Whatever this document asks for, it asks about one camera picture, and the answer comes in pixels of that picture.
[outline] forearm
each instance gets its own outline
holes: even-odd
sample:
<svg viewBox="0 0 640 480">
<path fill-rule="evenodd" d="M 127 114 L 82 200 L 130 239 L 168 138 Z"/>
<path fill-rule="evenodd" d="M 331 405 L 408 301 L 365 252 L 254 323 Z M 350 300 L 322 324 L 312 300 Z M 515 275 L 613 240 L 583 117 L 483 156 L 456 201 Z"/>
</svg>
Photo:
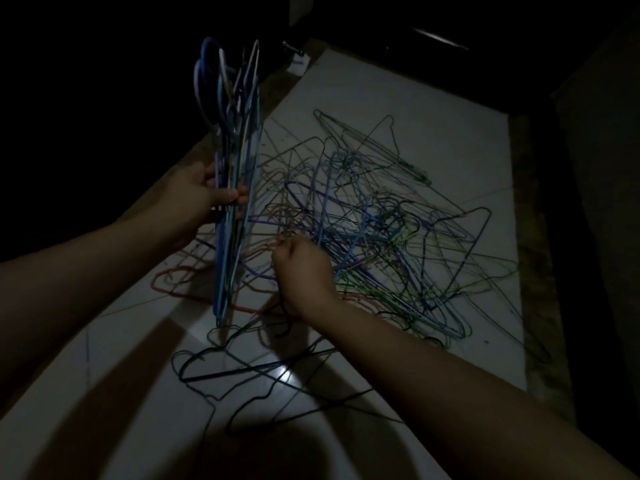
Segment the forearm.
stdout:
<svg viewBox="0 0 640 480">
<path fill-rule="evenodd" d="M 153 211 L 0 265 L 0 381 L 68 340 L 169 254 Z"/>
<path fill-rule="evenodd" d="M 453 477 L 632 477 L 522 391 L 379 317 L 340 303 L 306 318 Z"/>
</svg>

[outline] person's left hand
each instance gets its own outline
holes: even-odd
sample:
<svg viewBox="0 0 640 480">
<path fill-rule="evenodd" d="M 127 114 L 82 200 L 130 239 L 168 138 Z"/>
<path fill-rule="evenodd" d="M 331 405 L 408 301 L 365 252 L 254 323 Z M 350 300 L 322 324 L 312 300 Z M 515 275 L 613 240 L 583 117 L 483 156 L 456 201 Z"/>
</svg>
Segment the person's left hand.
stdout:
<svg viewBox="0 0 640 480">
<path fill-rule="evenodd" d="M 215 220 L 212 207 L 233 201 L 246 205 L 249 201 L 244 185 L 237 189 L 214 188 L 214 172 L 213 165 L 205 167 L 202 162 L 178 169 L 151 210 L 172 234 L 177 247 L 187 245 L 201 225 Z"/>
</svg>

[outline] person's right arm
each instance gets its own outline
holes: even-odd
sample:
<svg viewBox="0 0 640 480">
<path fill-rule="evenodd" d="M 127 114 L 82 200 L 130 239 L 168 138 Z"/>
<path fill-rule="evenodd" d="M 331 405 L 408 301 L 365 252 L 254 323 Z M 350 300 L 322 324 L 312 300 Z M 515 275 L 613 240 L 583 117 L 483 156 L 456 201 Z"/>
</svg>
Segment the person's right arm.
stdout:
<svg viewBox="0 0 640 480">
<path fill-rule="evenodd" d="M 313 243 L 296 236 L 272 259 L 284 298 L 452 478 L 635 478 L 523 391 L 342 301 L 331 261 Z"/>
</svg>

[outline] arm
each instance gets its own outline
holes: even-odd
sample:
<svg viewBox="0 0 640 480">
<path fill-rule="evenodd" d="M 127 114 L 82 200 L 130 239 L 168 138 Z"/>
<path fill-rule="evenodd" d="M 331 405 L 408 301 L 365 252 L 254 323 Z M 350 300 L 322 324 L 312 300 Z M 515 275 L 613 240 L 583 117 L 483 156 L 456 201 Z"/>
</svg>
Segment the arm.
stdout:
<svg viewBox="0 0 640 480">
<path fill-rule="evenodd" d="M 516 387 L 341 301 L 329 257 L 311 242 L 295 237 L 272 259 L 286 300 L 453 478 L 634 478 Z"/>
<path fill-rule="evenodd" d="M 28 376 L 43 356 L 190 242 L 212 206 L 238 197 L 235 189 L 210 188 L 211 177 L 202 163 L 178 170 L 145 213 L 0 264 L 0 385 L 22 385 L 16 375 Z"/>
</svg>

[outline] bundle of hangers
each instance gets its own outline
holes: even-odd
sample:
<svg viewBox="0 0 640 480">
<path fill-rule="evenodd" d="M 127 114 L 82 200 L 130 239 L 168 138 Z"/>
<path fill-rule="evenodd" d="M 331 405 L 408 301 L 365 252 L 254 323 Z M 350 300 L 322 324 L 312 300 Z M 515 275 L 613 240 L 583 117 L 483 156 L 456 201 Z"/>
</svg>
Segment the bundle of hangers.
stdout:
<svg viewBox="0 0 640 480">
<path fill-rule="evenodd" d="M 245 59 L 243 51 L 240 67 L 233 69 L 227 66 L 220 44 L 207 37 L 193 71 L 193 88 L 207 128 L 213 138 L 221 138 L 221 154 L 216 152 L 214 160 L 215 186 L 234 189 L 239 184 L 247 186 L 248 209 L 251 209 L 252 190 L 258 180 L 257 150 L 262 131 L 257 77 L 259 56 L 260 45 L 256 40 L 249 59 Z M 234 203 L 215 211 L 221 219 L 216 225 L 212 305 L 220 325 L 234 292 L 234 276 L 249 212 L 236 220 Z"/>
</svg>

